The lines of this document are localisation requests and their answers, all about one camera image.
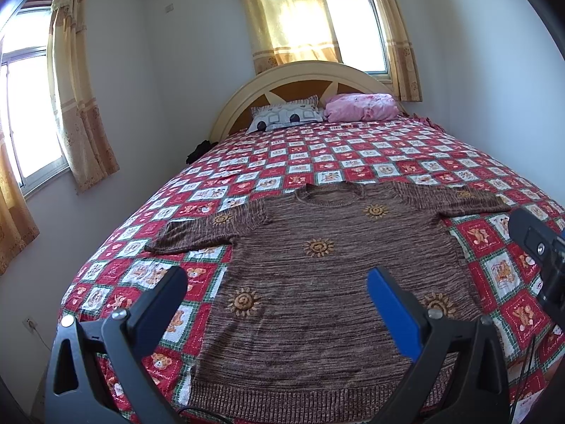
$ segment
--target bed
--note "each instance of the bed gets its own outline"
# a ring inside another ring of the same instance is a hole
[[[557,232],[565,228],[564,209],[538,187],[480,150],[413,118],[243,132],[251,122],[251,107],[313,94],[324,104],[335,94],[358,92],[389,90],[351,67],[318,61],[280,66],[245,84],[214,125],[210,140],[219,145],[167,182],[112,233],[64,294],[61,316],[105,318],[118,307],[131,306],[171,266],[185,269],[189,278],[185,300],[156,352],[143,361],[160,391],[179,407],[189,402],[190,368],[197,362],[231,248],[158,257],[144,252],[145,244],[167,222],[289,193],[307,183],[395,180],[488,190],[512,208],[525,207]],[[539,269],[512,243],[507,221],[507,213],[445,220],[463,249],[482,310],[500,333],[512,397],[528,343],[533,334],[539,340],[534,371],[521,399],[544,388],[544,375],[563,354],[565,336],[539,308],[535,300],[541,287]],[[441,304],[442,295],[437,300]],[[130,417],[131,408],[107,359],[101,358],[100,365],[119,409]]]

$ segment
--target beige curtain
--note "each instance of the beige curtain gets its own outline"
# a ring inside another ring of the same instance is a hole
[[[299,60],[341,62],[326,0],[243,0],[255,72]]]
[[[375,0],[386,38],[395,95],[404,101],[422,101],[420,78],[412,43],[396,0]]]
[[[0,34],[0,65],[2,63]],[[12,171],[6,141],[0,124],[0,275],[10,262],[33,241],[39,230],[25,204],[24,196]]]
[[[53,0],[47,42],[59,142],[81,192],[120,168],[90,87],[84,6],[84,0]]]

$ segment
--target wooden headboard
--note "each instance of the wooden headboard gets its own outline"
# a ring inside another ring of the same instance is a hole
[[[236,92],[214,124],[211,142],[221,142],[228,135],[251,124],[251,107],[276,105],[286,101],[320,98],[320,106],[336,94],[392,94],[391,90],[367,73],[336,62],[308,60],[293,62],[261,73]]]

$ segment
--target wall outlet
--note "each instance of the wall outlet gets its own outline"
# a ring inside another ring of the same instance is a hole
[[[33,331],[37,328],[37,323],[31,317],[26,317],[22,320],[22,324],[25,328],[27,328],[28,332],[33,333]]]

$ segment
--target red checkered bedspread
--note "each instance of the red checkered bedspread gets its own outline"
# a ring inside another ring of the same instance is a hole
[[[391,123],[315,124],[236,134],[169,181],[108,238],[65,293],[62,313],[80,320],[129,307],[166,269],[186,269],[189,288],[152,357],[143,364],[173,406],[185,405],[190,366],[202,344],[210,307],[231,250],[211,247],[155,257],[143,246],[171,220],[209,215],[260,196],[290,192],[305,183],[394,179],[427,185],[461,185],[498,193],[523,206],[552,229],[565,228],[564,210],[545,193],[487,154],[409,118]],[[525,394],[545,385],[543,374],[563,353],[563,339],[540,309],[541,281],[530,257],[510,241],[508,216],[473,215],[446,220],[461,244],[485,313],[504,342],[509,365],[523,357],[533,334],[542,339]],[[108,362],[107,383],[126,416],[131,409]],[[520,365],[509,369],[515,385]]]

